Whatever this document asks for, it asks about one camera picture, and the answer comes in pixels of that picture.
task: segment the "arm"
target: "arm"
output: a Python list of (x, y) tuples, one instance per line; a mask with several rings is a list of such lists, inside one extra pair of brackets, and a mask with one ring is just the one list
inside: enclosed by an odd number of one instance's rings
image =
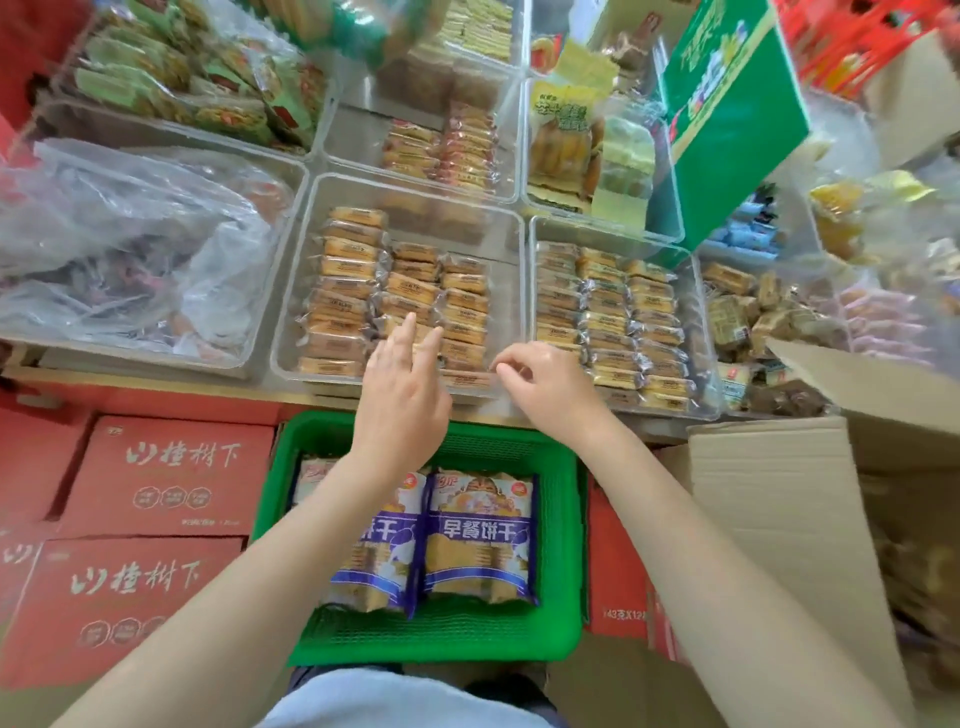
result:
[(824, 628), (607, 409), (572, 355), (514, 344), (494, 365), (534, 425), (573, 449), (603, 485), (731, 728), (901, 727)]
[(371, 356), (350, 452), (320, 487), (80, 698), (56, 728), (248, 726), (350, 547), (440, 446), (441, 329), (413, 314)]

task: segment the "open cardboard box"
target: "open cardboard box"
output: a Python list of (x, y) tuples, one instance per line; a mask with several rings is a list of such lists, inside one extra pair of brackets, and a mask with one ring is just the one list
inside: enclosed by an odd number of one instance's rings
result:
[[(917, 714), (955, 725), (960, 700), (914, 703), (907, 687), (867, 512), (945, 554), (936, 606), (960, 629), (960, 382), (805, 344), (771, 349), (843, 416), (702, 425), (661, 461), (848, 650), (905, 725)], [(876, 477), (866, 501), (863, 475)]]

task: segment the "finger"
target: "finger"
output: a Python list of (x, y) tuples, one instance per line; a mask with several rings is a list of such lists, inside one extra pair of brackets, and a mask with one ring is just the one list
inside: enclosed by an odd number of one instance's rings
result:
[(417, 314), (408, 313), (403, 324), (390, 334), (391, 362), (395, 367), (409, 372), (413, 364), (414, 339), (417, 336)]
[(444, 330), (436, 327), (420, 342), (420, 346), (417, 348), (417, 354), (414, 356), (413, 367), (413, 371), (418, 376), (438, 377), (437, 355), (440, 353), (440, 342), (443, 336)]

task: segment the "snack package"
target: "snack package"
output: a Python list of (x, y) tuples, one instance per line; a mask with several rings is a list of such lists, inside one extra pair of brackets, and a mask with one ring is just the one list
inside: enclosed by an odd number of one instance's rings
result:
[(373, 517), (344, 565), (333, 574), (322, 604), (354, 612), (377, 609), (413, 616), (423, 538), (426, 473), (408, 473)]
[(536, 602), (537, 477), (431, 477), (425, 592)]

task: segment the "hand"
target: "hand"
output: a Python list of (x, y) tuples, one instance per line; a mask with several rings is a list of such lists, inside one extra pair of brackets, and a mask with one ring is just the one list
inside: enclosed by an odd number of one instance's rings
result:
[(572, 353), (542, 341), (513, 344), (492, 369), (530, 422), (574, 451), (597, 425), (615, 419)]
[(434, 328), (413, 353), (417, 317), (376, 345), (363, 377), (350, 455), (375, 467), (377, 479), (399, 485), (419, 470), (446, 435), (453, 400), (440, 383), (437, 354), (442, 328)]

